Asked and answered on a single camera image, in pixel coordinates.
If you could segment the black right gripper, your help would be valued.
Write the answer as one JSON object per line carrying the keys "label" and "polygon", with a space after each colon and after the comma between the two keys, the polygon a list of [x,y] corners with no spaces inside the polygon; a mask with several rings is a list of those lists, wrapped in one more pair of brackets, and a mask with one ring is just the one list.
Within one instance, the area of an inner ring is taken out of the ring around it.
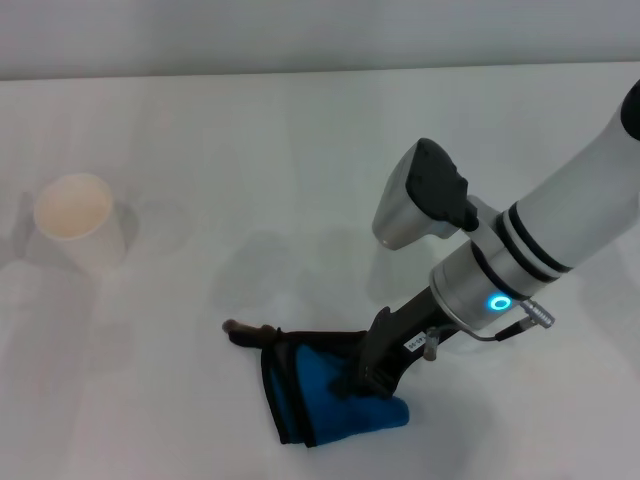
{"label": "black right gripper", "polygon": [[422,358],[423,334],[430,329],[437,331],[441,342],[458,331],[429,288],[396,311],[383,308],[344,373],[344,394],[369,397],[375,391],[382,398],[391,398],[406,370]]}

